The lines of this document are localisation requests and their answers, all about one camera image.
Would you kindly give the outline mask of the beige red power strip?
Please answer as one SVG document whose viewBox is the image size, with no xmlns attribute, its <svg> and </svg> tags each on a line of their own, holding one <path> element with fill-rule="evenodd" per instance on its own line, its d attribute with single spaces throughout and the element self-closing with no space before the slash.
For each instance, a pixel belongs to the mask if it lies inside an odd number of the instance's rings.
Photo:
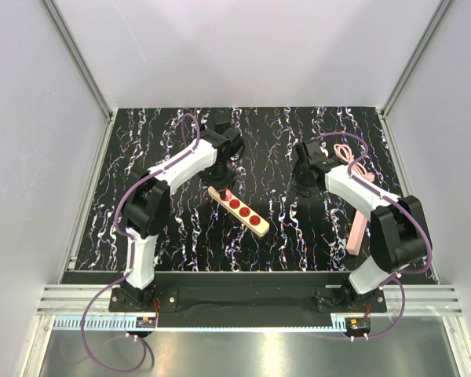
<svg viewBox="0 0 471 377">
<path fill-rule="evenodd" d="M 269 223 L 235 194 L 232 193 L 232 198 L 229 201 L 224 201 L 221 194 L 213 187 L 208 188 L 208 194 L 256 236 L 263 237 L 270 230 Z"/>
</svg>

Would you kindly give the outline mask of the pink square plug adapter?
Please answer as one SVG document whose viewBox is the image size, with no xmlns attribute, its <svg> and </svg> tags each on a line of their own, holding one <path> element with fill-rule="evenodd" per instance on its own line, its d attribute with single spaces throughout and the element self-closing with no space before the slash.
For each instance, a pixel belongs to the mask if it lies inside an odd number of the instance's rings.
<svg viewBox="0 0 471 377">
<path fill-rule="evenodd" d="M 231 193 L 231 191 L 227 188 L 227 189 L 223 192 L 223 195 L 221 196 L 221 198 L 222 198 L 224 201 L 229 201 L 229 200 L 232 198 L 232 193 Z"/>
</svg>

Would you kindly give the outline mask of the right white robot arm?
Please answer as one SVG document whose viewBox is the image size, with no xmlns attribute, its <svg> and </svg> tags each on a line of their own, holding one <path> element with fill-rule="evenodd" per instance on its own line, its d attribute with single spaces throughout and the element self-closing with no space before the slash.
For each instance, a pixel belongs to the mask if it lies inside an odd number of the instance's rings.
<svg viewBox="0 0 471 377">
<path fill-rule="evenodd" d="M 433 246 L 421 201 L 398 196 L 376 186 L 348 145 L 335 144 L 332 154 L 322 149 L 322 137 L 296 145 L 293 179 L 299 191 L 323 190 L 350 204 L 370 230 L 370 255 L 330 297 L 317 296 L 328 309 L 358 311 L 374 293 L 400 274 L 429 269 Z"/>
</svg>

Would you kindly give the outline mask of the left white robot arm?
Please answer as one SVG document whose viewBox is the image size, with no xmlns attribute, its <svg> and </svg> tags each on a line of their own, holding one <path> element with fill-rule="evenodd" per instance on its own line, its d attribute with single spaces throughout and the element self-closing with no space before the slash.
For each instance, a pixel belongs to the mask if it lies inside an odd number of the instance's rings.
<svg viewBox="0 0 471 377">
<path fill-rule="evenodd" d="M 132 174 L 136 181 L 118 205 L 120 223 L 115 229 L 127 238 L 126 269 L 119 285 L 135 310 L 148 309 L 154 300 L 155 247 L 170 218 L 171 196 L 197 175 L 222 199 L 228 199 L 236 182 L 228 163 L 244 150 L 237 130 L 230 127 L 222 134 L 204 130 L 184 151 Z"/>
</svg>

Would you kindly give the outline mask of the black cube adapter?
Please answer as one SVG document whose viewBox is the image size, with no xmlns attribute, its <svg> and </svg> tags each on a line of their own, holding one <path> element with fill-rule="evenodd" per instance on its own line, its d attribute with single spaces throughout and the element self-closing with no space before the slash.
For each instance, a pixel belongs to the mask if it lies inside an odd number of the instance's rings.
<svg viewBox="0 0 471 377">
<path fill-rule="evenodd" d="M 223 134 L 232 126 L 231 112 L 215 112 L 213 115 L 214 130 L 218 134 Z"/>
</svg>

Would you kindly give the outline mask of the pink power strip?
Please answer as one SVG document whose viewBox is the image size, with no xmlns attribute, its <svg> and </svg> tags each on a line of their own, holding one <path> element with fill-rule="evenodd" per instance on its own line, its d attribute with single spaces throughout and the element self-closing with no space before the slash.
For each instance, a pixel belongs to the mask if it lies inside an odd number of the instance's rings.
<svg viewBox="0 0 471 377">
<path fill-rule="evenodd" d="M 359 254 L 366 227 L 367 219 L 360 211 L 357 211 L 346 244 L 348 254 L 353 256 Z"/>
</svg>

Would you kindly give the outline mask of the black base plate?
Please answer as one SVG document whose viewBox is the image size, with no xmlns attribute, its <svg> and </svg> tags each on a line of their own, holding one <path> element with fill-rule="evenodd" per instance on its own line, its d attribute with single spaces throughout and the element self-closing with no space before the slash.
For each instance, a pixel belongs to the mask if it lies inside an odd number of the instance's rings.
<svg viewBox="0 0 471 377">
<path fill-rule="evenodd" d="M 364 298 L 347 295 L 347 273 L 156 273 L 141 302 L 120 287 L 111 291 L 112 312 L 159 313 L 159 328 L 319 328 L 338 315 L 387 311 L 376 291 Z"/>
</svg>

